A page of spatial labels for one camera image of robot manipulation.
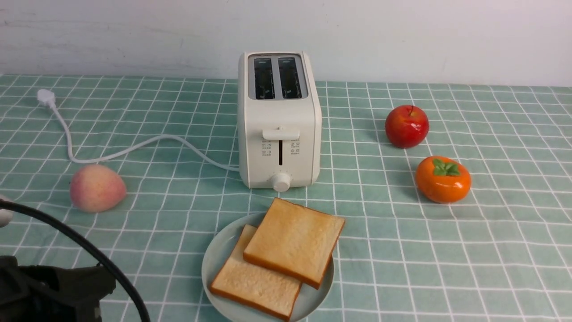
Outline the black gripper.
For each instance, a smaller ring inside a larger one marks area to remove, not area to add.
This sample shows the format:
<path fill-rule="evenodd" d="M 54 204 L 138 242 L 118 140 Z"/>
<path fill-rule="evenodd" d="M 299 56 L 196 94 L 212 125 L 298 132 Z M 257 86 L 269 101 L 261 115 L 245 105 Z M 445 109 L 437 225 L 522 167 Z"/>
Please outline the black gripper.
<path fill-rule="evenodd" d="M 0 259 L 0 319 L 3 322 L 100 322 L 100 300 L 116 279 L 103 266 L 64 269 L 20 266 Z"/>

